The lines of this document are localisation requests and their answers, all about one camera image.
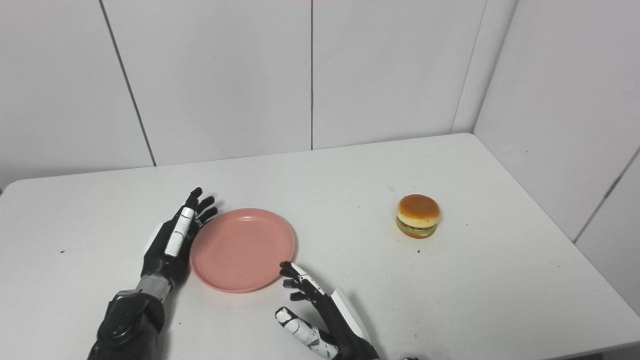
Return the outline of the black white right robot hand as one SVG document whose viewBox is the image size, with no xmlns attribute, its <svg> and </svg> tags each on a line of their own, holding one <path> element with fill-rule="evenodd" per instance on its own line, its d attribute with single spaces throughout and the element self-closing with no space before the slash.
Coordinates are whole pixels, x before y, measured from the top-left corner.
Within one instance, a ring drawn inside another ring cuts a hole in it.
<svg viewBox="0 0 640 360">
<path fill-rule="evenodd" d="M 292 302 L 308 301 L 327 330 L 298 316 L 286 306 L 275 312 L 279 325 L 324 360 L 379 360 L 380 354 L 349 298 L 336 287 L 326 292 L 302 267 L 290 260 L 279 264 L 283 287 L 292 289 Z"/>
</svg>

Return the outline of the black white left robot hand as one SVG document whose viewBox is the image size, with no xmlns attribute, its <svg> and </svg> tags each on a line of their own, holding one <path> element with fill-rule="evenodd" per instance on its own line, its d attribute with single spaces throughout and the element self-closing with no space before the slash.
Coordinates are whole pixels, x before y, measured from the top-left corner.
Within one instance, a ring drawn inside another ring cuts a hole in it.
<svg viewBox="0 0 640 360">
<path fill-rule="evenodd" d="M 190 253 L 201 229 L 217 216 L 216 199 L 201 199 L 201 187 L 190 192 L 185 203 L 155 232 L 146 249 L 141 276 L 160 275 L 172 289 L 180 287 L 189 276 Z"/>
</svg>

